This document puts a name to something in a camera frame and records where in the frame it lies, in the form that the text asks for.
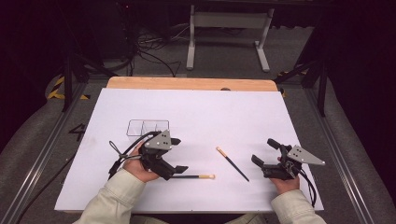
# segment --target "wooden table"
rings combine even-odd
[[[107,87],[148,90],[277,91],[272,80],[189,77],[112,77]]]

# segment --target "gray floor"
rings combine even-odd
[[[253,30],[245,30],[236,36],[213,30],[200,32],[197,36],[195,64],[192,71],[185,69],[188,49],[188,41],[185,39],[180,39],[163,49],[152,50],[150,53],[168,63],[181,62],[177,72],[178,77],[272,79],[279,72],[289,71],[294,66],[311,32],[311,28],[271,29],[264,46],[271,67],[270,73],[264,73],[260,68],[252,45],[259,32]],[[173,63],[171,67],[176,70],[177,64]],[[126,73],[125,70],[119,71],[120,75],[126,75]],[[134,74],[170,76],[169,70],[163,64],[150,63],[138,57],[135,60]],[[49,84],[47,92],[50,91],[56,79]],[[316,89],[303,90],[296,85],[298,79],[295,77],[288,84],[281,86],[286,91],[285,104],[302,146],[327,162],[324,167],[311,166],[325,208],[319,214],[327,223],[394,223],[396,220],[394,204],[338,104],[332,92],[331,83],[328,85],[325,104],[326,119],[321,119],[310,101],[310,96],[316,94]],[[105,86],[105,79],[92,78],[89,81],[84,94],[89,94],[92,98],[78,100],[61,129],[59,138],[50,148],[51,155],[48,162],[43,164],[45,168],[42,173],[38,174],[39,178],[30,194],[30,199],[78,149],[78,135],[68,132],[80,123],[88,124],[99,92]],[[53,127],[62,117],[62,108],[63,100],[48,100],[46,105],[23,124],[0,155],[0,170],[2,171],[0,217],[6,215],[25,177],[34,166],[36,158],[43,146],[48,143]],[[328,124],[332,131],[331,137],[336,141],[339,152],[347,164],[347,171],[352,174],[349,179],[345,179],[343,170],[337,166],[336,161],[339,157],[338,159],[334,157],[333,144],[329,141],[329,135],[323,131],[322,122]],[[66,175],[67,169],[35,200],[21,223],[71,223],[78,219],[78,214],[66,214],[53,210]],[[348,184],[351,181],[354,181],[352,183],[361,194],[354,196],[363,200],[371,216],[365,222],[361,219],[360,208],[353,203],[351,191],[348,190]],[[277,223],[274,214],[265,216],[268,223]]]

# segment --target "person's left hand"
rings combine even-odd
[[[143,145],[143,141],[141,141],[135,148],[134,151],[131,152],[130,156],[136,156],[139,154],[139,148]],[[131,175],[134,175],[139,180],[147,183],[150,180],[155,180],[159,176],[153,172],[145,170],[140,160],[126,160],[122,166],[122,168]]]

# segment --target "hand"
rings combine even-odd
[[[139,154],[139,148],[143,145],[143,141],[140,142],[135,148],[134,151],[131,152],[130,156],[135,156]],[[145,170],[140,160],[126,160],[122,166],[122,168],[131,175],[134,175],[139,180],[147,183],[150,180],[155,180],[159,176],[153,172]]]
[[[276,186],[276,190],[279,195],[300,188],[299,176],[296,176],[294,179],[288,179],[288,180],[281,180],[276,178],[270,178],[270,180]]]

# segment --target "person's right hand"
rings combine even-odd
[[[294,179],[288,179],[288,180],[281,180],[276,178],[270,178],[270,180],[276,186],[276,190],[279,195],[300,188],[299,176],[296,176]]]

